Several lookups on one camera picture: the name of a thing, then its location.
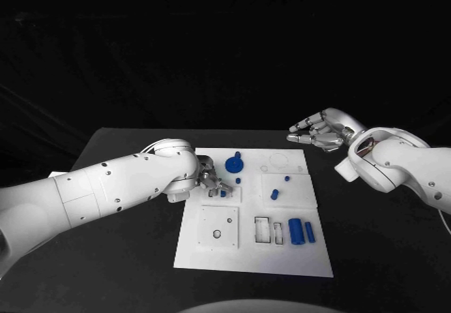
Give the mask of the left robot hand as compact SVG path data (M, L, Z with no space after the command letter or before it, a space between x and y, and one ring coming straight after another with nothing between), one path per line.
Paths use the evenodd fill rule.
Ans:
M205 155L197 155L198 160L198 186L207 190L207 196L214 197L224 192L233 194L233 188L217 177L213 159Z

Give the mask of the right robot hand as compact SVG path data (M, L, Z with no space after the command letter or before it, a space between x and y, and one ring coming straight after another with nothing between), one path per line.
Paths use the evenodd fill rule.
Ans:
M357 119L335 108L326 108L299 120L288 128L286 140L318 147L324 152L335 151L342 145L350 146L365 132Z

